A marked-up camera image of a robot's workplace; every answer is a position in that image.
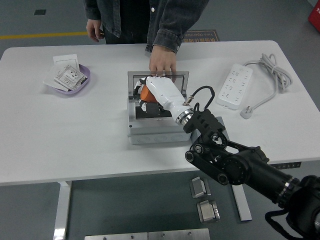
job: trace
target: black strap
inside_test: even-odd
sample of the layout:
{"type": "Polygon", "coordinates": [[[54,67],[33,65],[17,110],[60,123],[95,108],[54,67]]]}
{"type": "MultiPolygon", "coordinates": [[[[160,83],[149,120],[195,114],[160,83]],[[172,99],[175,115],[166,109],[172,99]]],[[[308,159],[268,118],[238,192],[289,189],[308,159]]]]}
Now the black strap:
{"type": "Polygon", "coordinates": [[[285,237],[288,240],[301,240],[304,238],[291,236],[287,231],[275,220],[272,219],[272,217],[281,216],[287,214],[288,211],[285,209],[278,210],[278,211],[269,211],[265,214],[264,218],[267,221],[268,224],[273,227],[274,230],[276,230],[278,233],[280,233],[283,237],[285,237]]]}

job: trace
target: human hand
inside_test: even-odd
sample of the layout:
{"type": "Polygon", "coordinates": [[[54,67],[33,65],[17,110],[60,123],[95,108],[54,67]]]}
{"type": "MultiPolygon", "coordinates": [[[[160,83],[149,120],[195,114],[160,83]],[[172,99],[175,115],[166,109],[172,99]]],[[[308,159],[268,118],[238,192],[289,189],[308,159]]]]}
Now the human hand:
{"type": "Polygon", "coordinates": [[[176,54],[171,49],[154,45],[150,56],[149,70],[151,72],[175,72],[177,69],[176,54]]]}
{"type": "Polygon", "coordinates": [[[100,27],[101,20],[88,19],[88,22],[86,23],[86,31],[88,32],[88,36],[96,43],[99,42],[99,39],[103,39],[105,37],[104,31],[102,31],[100,27]]]}

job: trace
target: orange object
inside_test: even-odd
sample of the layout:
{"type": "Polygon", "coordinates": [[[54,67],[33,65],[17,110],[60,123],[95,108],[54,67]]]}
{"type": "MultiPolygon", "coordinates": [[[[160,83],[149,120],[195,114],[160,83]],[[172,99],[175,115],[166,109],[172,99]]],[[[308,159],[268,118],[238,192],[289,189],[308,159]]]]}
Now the orange object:
{"type": "Polygon", "coordinates": [[[155,96],[150,92],[149,88],[144,85],[141,89],[140,99],[147,103],[157,103],[155,96]]]}

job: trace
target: purple bowl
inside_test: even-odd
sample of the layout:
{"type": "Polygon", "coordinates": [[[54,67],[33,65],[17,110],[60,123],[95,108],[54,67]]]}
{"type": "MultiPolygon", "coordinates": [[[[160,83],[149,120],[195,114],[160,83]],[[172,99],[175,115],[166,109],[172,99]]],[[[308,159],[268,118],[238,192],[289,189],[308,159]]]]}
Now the purple bowl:
{"type": "Polygon", "coordinates": [[[60,90],[60,89],[57,89],[54,87],[53,87],[53,89],[58,91],[59,93],[62,93],[62,94],[75,94],[75,93],[79,92],[90,80],[90,70],[86,66],[83,66],[81,64],[79,64],[79,69],[80,69],[81,73],[83,73],[84,75],[87,76],[87,79],[80,85],[80,87],[78,87],[76,90],[72,90],[72,91],[63,91],[63,90],[60,90]]]}

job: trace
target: white power cord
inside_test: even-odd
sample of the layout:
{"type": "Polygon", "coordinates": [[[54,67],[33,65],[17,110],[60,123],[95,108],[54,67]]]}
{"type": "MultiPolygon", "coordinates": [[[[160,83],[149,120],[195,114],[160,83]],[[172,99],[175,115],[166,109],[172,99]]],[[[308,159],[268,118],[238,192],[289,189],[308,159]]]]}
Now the white power cord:
{"type": "Polygon", "coordinates": [[[284,92],[286,90],[286,88],[289,87],[293,83],[292,77],[290,76],[290,74],[287,71],[285,71],[284,69],[282,69],[281,67],[277,66],[277,60],[276,60],[276,56],[274,54],[271,54],[268,57],[266,54],[263,53],[260,60],[248,61],[243,65],[247,66],[250,64],[258,64],[258,65],[263,66],[267,69],[267,71],[271,74],[271,76],[274,79],[274,93],[271,96],[269,96],[266,99],[259,102],[258,104],[256,104],[255,106],[253,106],[253,107],[248,106],[245,109],[243,109],[240,112],[240,115],[244,119],[250,118],[252,116],[253,111],[257,107],[261,106],[262,104],[265,104],[266,102],[268,102],[269,100],[274,98],[274,96],[277,94],[278,89],[279,89],[278,85],[281,87],[282,92],[284,92]]]}

